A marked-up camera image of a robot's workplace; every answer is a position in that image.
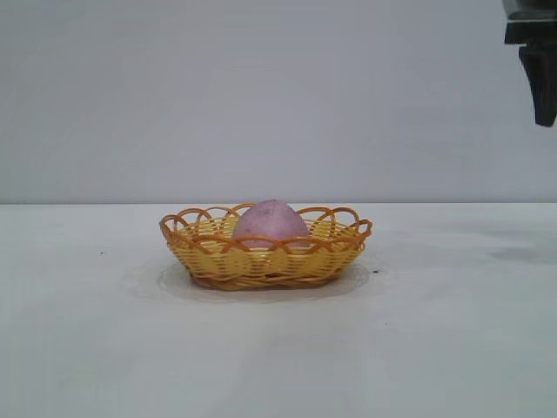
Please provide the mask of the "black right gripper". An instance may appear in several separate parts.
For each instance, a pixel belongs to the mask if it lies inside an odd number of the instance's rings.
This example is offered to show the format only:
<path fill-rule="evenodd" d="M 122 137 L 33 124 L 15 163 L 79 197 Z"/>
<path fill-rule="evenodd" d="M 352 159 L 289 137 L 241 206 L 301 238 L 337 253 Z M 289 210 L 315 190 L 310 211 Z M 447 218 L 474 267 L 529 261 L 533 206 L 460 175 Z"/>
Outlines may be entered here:
<path fill-rule="evenodd" d="M 534 106 L 534 122 L 552 127 L 556 121 L 556 44 L 529 42 L 556 38 L 554 0 L 503 0 L 507 16 L 505 44 L 526 44 L 519 59 L 527 75 Z"/>

